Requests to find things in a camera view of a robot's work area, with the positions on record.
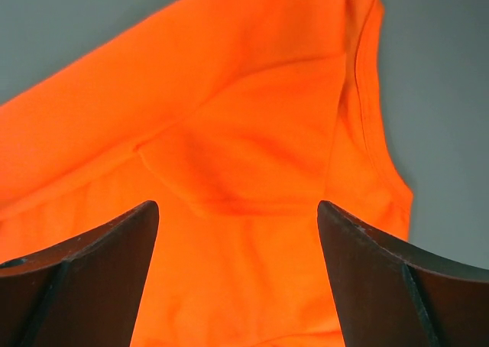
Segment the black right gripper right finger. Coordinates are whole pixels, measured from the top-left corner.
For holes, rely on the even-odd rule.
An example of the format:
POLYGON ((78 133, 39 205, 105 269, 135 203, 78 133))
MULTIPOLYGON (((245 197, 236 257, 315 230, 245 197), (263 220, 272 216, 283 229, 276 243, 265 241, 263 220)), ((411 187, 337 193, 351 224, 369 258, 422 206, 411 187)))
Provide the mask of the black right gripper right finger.
POLYGON ((329 283, 346 346, 486 346, 488 271, 435 255, 318 206, 329 283))

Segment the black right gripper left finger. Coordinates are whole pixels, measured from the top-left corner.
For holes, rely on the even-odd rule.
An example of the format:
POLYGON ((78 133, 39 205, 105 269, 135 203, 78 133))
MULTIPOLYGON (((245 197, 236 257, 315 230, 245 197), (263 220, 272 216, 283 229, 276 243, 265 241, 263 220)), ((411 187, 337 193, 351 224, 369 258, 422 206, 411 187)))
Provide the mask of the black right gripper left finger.
POLYGON ((44 250, 1 264, 3 346, 129 346, 154 250, 147 201, 44 250))

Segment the orange t shirt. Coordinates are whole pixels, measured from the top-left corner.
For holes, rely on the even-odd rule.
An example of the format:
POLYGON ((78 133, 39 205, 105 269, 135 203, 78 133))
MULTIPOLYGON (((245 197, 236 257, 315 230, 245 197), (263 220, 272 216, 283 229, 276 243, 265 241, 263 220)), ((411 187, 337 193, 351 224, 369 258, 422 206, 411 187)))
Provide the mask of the orange t shirt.
POLYGON ((135 346, 340 346, 317 206, 397 237, 381 0, 179 0, 1 108, 1 258, 152 199, 135 346))

